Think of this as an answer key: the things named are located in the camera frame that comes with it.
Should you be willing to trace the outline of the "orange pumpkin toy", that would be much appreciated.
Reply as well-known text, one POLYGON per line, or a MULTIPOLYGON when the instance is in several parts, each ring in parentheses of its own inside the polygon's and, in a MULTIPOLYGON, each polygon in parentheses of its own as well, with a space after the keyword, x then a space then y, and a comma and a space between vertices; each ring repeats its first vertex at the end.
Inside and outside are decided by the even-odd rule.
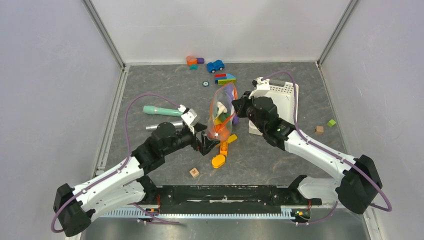
POLYGON ((230 137, 230 130, 222 124, 213 125, 208 128, 207 136, 212 139, 220 140, 225 142, 230 137))

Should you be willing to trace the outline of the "white garlic toy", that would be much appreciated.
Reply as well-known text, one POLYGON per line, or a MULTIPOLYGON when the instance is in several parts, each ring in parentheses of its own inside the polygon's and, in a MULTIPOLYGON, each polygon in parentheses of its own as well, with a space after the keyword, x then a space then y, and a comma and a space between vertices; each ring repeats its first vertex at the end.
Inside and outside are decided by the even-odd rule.
POLYGON ((217 113, 216 113, 215 119, 218 119, 220 117, 220 115, 226 114, 227 112, 228 112, 228 109, 226 108, 226 106, 222 102, 218 101, 217 102, 217 113))

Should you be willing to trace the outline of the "long green cucumber toy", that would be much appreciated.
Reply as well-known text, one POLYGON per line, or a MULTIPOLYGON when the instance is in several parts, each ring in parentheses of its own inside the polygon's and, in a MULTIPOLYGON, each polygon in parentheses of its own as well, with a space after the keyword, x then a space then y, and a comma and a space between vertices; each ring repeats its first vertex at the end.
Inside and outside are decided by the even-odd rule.
POLYGON ((230 111, 221 114, 217 119, 215 119, 215 117, 216 115, 214 116, 214 125, 216 128, 221 128, 223 126, 227 128, 232 127, 232 114, 230 111))

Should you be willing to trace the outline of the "clear zip bag orange zipper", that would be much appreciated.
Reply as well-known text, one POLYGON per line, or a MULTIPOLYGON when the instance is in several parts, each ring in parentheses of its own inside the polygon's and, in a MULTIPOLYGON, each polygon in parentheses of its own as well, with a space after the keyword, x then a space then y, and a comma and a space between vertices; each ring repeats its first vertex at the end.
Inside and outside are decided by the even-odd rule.
POLYGON ((238 97, 234 83, 226 83, 214 94, 209 108, 206 133, 209 138, 225 142, 232 133, 236 116, 232 101, 238 97))

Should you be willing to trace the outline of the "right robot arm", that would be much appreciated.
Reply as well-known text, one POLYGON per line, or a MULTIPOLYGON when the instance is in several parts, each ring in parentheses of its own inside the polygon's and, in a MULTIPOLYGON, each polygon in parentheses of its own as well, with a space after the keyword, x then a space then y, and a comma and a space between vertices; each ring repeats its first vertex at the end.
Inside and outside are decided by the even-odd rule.
POLYGON ((268 144, 309 161, 331 176, 301 177, 288 191, 293 203, 302 204, 307 199, 335 201, 355 214, 363 214, 374 206, 375 197, 382 194, 383 184, 370 157, 364 154, 354 157, 315 141, 280 118, 277 106, 269 97, 251 97, 247 91, 231 103, 236 115, 248 118, 268 144))

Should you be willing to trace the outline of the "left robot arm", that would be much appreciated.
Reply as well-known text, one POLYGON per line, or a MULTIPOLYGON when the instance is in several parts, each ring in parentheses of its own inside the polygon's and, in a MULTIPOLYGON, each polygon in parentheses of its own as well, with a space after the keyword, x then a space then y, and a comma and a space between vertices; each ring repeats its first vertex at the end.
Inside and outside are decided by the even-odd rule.
POLYGON ((176 130, 172 123, 163 122, 130 152, 129 158, 113 168, 73 187, 67 183, 59 186, 51 230, 73 237, 108 211, 132 203, 153 203, 157 190, 147 174, 163 165, 167 155, 185 147, 192 147, 203 156, 208 154, 220 140, 209 138, 206 128, 197 123, 194 130, 187 125, 176 130))

